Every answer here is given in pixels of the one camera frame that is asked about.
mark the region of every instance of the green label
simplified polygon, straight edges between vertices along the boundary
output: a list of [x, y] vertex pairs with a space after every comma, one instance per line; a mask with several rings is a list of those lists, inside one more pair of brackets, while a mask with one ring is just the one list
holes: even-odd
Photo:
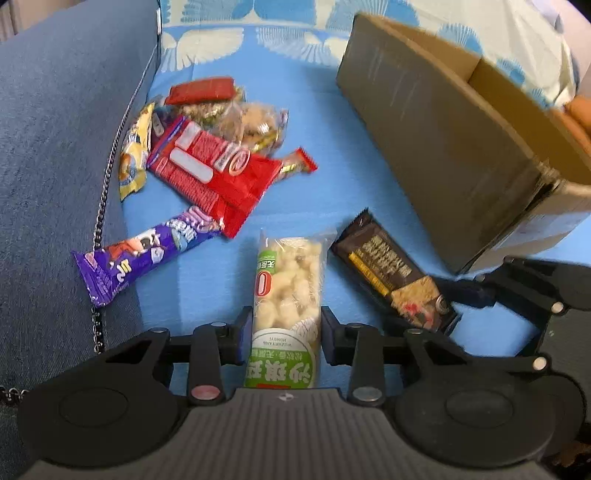
[[256, 271], [260, 272], [262, 270], [268, 271], [269, 273], [275, 273], [275, 262], [277, 260], [277, 252], [273, 250], [263, 250], [259, 253], [257, 264], [256, 264]]
[[291, 330], [260, 330], [252, 339], [246, 387], [310, 388], [316, 374], [310, 346]]

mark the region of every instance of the yellow snack wrapper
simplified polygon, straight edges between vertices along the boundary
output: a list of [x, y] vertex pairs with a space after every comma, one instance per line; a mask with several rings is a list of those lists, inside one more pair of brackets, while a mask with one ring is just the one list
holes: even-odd
[[137, 192], [146, 183], [146, 160], [150, 153], [150, 133], [154, 104], [149, 103], [129, 128], [119, 157], [119, 194], [121, 200]]

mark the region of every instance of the clear plastic bag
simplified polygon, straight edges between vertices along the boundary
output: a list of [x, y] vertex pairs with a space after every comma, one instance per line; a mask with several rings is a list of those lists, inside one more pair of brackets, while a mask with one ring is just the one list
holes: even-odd
[[212, 133], [269, 157], [283, 143], [288, 117], [271, 105], [232, 102]]
[[247, 387], [310, 388], [318, 378], [326, 252], [336, 232], [261, 234]]
[[210, 130], [223, 118], [224, 112], [233, 104], [232, 102], [246, 101], [246, 93], [243, 87], [236, 87], [235, 92], [232, 100], [178, 105], [175, 109], [177, 114], [186, 116], [197, 122], [202, 128]]

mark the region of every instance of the patterned fabric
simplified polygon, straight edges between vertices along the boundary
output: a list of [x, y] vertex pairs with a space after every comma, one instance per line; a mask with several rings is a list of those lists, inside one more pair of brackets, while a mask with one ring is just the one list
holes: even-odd
[[[162, 8], [162, 62], [150, 97], [167, 95], [176, 83], [231, 75], [249, 100], [290, 110], [285, 144], [275, 156], [303, 146], [319, 170], [272, 186], [234, 240], [209, 240], [140, 278], [146, 328], [190, 333], [202, 323], [231, 322], [243, 305], [252, 304], [261, 228], [272, 236], [309, 235], [341, 228], [366, 207], [422, 268], [445, 274], [411, 205], [336, 86], [357, 11], [426, 28], [482, 53], [540, 101], [555, 100], [567, 89], [559, 80], [569, 78], [563, 75], [568, 65], [561, 58], [562, 39], [524, 0], [163, 0]], [[123, 207], [128, 231], [142, 232], [187, 203], [150, 177]], [[554, 258], [580, 260], [580, 249], [559, 250], [553, 250]], [[344, 322], [383, 321], [330, 257], [323, 303]], [[516, 353], [533, 331], [497, 308], [471, 312], [455, 338], [471, 352], [502, 355]], [[175, 369], [177, 392], [186, 383], [180, 370]], [[243, 372], [225, 367], [228, 372], [233, 379], [227, 383], [239, 385]], [[346, 388], [346, 369], [320, 372], [321, 385]], [[391, 389], [399, 385], [394, 377]]]
[[227, 41], [220, 37], [223, 30], [211, 33], [213, 47], [205, 47], [204, 38], [184, 40], [194, 29], [236, 24], [264, 25], [256, 31], [258, 44], [279, 55], [337, 66], [353, 18], [363, 11], [425, 28], [484, 55], [540, 105], [562, 105], [574, 96], [566, 43], [525, 0], [162, 0], [162, 9], [165, 30], [186, 27], [167, 37], [164, 48], [177, 60], [164, 71], [234, 53], [242, 45], [236, 30], [227, 31]]

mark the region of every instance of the bag of candy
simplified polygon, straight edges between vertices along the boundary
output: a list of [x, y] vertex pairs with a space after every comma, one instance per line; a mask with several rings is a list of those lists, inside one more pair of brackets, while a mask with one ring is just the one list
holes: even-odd
[[190, 118], [205, 130], [210, 130], [218, 124], [224, 112], [232, 104], [232, 102], [244, 101], [246, 101], [246, 93], [244, 92], [244, 88], [236, 87], [232, 100], [178, 105], [174, 107], [174, 111], [176, 111], [178, 115], [183, 115], [187, 118]]
[[312, 173], [318, 170], [318, 165], [301, 147], [279, 160], [281, 160], [282, 164], [281, 170], [273, 183], [288, 179], [296, 173]]
[[283, 144], [288, 117], [285, 109], [232, 102], [212, 133], [268, 157]]
[[316, 384], [323, 272], [335, 237], [336, 232], [311, 238], [261, 235], [245, 386], [310, 388]]
[[72, 254], [90, 301], [95, 307], [102, 307], [157, 265], [219, 235], [219, 224], [192, 206], [132, 238], [86, 254]]
[[142, 109], [123, 141], [119, 156], [119, 195], [122, 201], [131, 192], [139, 191], [146, 183], [153, 110], [153, 103]]

